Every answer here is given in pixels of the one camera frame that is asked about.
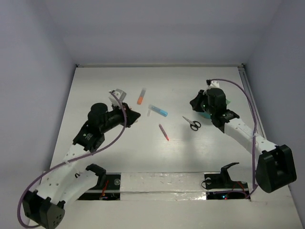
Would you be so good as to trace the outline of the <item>teal round organizer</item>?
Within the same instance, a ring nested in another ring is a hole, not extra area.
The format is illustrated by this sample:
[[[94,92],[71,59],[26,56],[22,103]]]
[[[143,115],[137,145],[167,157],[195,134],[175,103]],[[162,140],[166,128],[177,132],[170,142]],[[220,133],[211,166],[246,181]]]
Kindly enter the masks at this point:
[[[208,112],[199,112],[199,115],[205,119],[211,119],[211,115]]]

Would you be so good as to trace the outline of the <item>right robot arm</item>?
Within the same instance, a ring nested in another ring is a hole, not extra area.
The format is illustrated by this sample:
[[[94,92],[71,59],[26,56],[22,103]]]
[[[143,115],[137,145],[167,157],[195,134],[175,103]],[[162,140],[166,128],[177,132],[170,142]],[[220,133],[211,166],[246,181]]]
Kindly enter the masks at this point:
[[[208,113],[212,124],[233,138],[252,155],[254,187],[271,193],[297,180],[293,153],[287,145],[277,145],[247,126],[240,116],[227,108],[220,88],[200,90],[190,101],[192,109]]]

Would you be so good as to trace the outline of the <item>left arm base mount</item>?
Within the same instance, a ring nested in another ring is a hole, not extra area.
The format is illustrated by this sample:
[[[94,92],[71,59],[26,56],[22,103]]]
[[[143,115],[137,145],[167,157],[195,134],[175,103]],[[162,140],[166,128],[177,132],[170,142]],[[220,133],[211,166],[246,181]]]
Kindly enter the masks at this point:
[[[78,200],[120,200],[121,173],[107,173],[97,185],[87,190]]]

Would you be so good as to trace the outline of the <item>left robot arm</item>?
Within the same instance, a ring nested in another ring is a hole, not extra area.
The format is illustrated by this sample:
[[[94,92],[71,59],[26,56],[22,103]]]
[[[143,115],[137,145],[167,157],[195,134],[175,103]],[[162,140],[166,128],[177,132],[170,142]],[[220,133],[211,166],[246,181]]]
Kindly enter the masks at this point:
[[[105,186],[106,170],[96,164],[82,165],[81,160],[99,151],[106,132],[118,125],[129,128],[140,116],[126,103],[112,103],[111,111],[106,104],[94,104],[62,162],[35,179],[39,185],[33,191],[24,191],[18,210],[23,210],[37,227],[57,228],[70,203],[92,187]]]

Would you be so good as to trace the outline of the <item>purple pen red tip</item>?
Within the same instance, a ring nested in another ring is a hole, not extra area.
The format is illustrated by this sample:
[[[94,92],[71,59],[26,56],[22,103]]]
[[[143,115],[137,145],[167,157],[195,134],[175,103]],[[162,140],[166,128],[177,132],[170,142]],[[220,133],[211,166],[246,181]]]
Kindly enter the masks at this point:
[[[169,141],[169,137],[168,137],[166,131],[164,130],[164,128],[163,128],[163,126],[162,126],[161,124],[159,124],[159,128],[160,128],[162,134],[164,135],[165,139],[166,139],[167,141]]]

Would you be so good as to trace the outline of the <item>blue highlighter marker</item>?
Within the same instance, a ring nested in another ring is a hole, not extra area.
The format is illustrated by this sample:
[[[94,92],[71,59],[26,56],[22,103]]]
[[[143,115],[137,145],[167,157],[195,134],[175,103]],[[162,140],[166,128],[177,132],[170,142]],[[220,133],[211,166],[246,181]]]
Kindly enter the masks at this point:
[[[161,109],[161,108],[158,108],[158,107],[156,107],[156,106],[154,106],[154,105],[151,105],[151,104],[150,104],[150,105],[148,106],[148,108],[149,108],[150,110],[152,110],[152,111],[154,111],[154,112],[160,114],[161,116],[166,117],[166,116],[168,115],[168,113],[167,113],[165,110],[163,110],[163,109]]]

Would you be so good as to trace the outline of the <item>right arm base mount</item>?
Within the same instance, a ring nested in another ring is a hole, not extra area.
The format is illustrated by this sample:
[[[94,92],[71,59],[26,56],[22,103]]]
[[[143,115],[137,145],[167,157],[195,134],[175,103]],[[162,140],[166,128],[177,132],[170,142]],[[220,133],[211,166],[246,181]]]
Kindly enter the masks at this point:
[[[221,167],[219,172],[204,174],[201,187],[206,191],[207,200],[249,199],[247,182],[233,181],[228,173],[230,167],[238,164],[233,162]]]

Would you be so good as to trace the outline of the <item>orange highlighter marker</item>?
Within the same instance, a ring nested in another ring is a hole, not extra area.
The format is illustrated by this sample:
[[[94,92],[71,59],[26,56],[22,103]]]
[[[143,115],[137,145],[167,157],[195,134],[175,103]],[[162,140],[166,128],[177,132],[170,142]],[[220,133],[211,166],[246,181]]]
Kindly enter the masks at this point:
[[[146,88],[142,88],[141,92],[140,92],[140,95],[139,95],[139,98],[137,100],[137,104],[138,105],[141,105],[142,102],[143,102],[143,98],[145,96],[145,93],[146,93]]]

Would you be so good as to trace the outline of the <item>black handled scissors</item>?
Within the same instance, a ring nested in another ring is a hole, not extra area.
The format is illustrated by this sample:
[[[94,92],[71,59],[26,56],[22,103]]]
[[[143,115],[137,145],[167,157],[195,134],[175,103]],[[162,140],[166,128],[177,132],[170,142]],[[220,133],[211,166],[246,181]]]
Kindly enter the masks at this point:
[[[194,131],[198,131],[198,129],[201,128],[201,126],[202,126],[200,122],[192,121],[192,120],[186,118],[185,116],[183,116],[183,119],[189,123],[190,128]]]

